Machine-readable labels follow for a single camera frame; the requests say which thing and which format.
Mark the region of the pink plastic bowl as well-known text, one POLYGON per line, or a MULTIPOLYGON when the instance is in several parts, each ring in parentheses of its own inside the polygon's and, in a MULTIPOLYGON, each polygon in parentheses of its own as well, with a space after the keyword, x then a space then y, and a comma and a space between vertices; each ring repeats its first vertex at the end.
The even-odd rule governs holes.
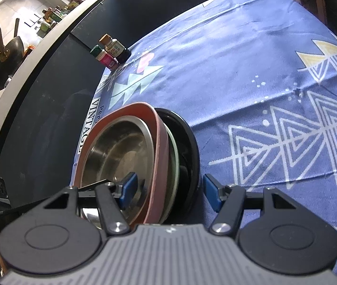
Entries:
POLYGON ((148 103, 136 102, 126 105, 125 107, 104 116, 95 123, 80 148, 80 156, 76 165, 73 184, 75 187, 82 187, 80 185, 80 177, 84 166, 84 160, 81 153, 89 152, 90 145, 105 126, 109 125, 112 121, 127 115, 136 116, 146 123, 150 130, 150 134, 152 135, 155 150, 152 184, 148 194, 148 203, 143 206, 144 219, 138 219, 129 224, 131 227, 134 227, 135 225, 142 223, 159 223, 165 204, 168 173, 168 135, 166 127, 156 110, 148 103))

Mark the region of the stainless steel bowl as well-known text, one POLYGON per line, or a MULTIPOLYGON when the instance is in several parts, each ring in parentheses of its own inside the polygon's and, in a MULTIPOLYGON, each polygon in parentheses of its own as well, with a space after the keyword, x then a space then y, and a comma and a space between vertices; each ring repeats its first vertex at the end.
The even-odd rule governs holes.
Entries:
POLYGON ((142 220, 143 206, 148 203, 154 168, 154 143, 146 123, 136 116, 122 116, 105 126, 81 153, 84 166, 80 177, 82 187, 108 179, 121 184, 127 174, 138 178, 134 196, 122 204, 121 211, 128 223, 142 220))

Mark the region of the black plate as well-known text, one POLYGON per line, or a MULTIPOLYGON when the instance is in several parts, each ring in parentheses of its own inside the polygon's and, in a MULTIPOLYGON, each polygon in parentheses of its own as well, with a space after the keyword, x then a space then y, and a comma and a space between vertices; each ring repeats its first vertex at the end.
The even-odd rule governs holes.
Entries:
POLYGON ((179 185, 174 206, 164 223, 179 224, 191 210, 199 189, 200 159, 195 136, 187 122, 168 109, 156 108, 174 135, 179 152, 179 185))

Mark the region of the light green plate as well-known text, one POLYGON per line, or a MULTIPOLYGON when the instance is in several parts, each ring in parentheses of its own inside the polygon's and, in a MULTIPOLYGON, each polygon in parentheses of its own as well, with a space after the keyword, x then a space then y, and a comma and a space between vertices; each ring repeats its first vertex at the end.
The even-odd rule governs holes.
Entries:
POLYGON ((179 152, 177 144, 174 139, 174 135, 171 130, 165 125, 169 139, 169 160, 168 160, 168 175, 166 184, 165 204, 163 213, 159 220, 160 223, 164 223, 174 206, 175 197, 179 185, 179 152))

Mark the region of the blue patterned tablecloth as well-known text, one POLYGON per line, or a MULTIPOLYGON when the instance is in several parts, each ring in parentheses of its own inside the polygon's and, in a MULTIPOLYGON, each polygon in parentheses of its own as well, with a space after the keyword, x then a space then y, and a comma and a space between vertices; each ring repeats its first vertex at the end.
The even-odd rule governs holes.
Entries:
POLYGON ((277 187, 337 229, 337 37, 324 24, 293 0, 208 0, 130 49, 104 71, 80 143, 124 105, 169 109, 192 128, 202 173, 277 187))

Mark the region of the green cap spice jar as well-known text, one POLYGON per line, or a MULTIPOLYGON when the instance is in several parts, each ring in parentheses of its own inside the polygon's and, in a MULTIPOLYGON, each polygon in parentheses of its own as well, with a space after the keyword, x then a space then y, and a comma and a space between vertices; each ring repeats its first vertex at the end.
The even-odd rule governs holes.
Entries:
POLYGON ((104 49, 102 49, 99 45, 95 45, 90 51, 90 54, 111 71, 114 71, 118 68, 119 64, 117 60, 104 49))

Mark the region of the black wok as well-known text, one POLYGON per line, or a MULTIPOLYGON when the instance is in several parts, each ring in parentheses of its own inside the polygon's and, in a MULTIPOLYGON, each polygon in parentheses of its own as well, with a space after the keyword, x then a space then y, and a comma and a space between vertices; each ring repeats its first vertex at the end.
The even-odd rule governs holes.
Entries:
POLYGON ((4 45, 0 28, 0 90, 4 89, 5 82, 15 74, 24 58, 24 45, 17 35, 19 21, 16 18, 13 39, 7 45, 4 45))

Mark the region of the brown cap sauce bottle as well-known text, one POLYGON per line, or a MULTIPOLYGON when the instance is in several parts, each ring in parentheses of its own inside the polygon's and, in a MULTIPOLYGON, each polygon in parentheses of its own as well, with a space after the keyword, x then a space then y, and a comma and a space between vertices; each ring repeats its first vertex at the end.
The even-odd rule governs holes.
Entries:
POLYGON ((104 46, 105 51, 113 56, 119 64, 125 64, 131 57, 131 51, 109 34, 105 34, 99 42, 104 46))

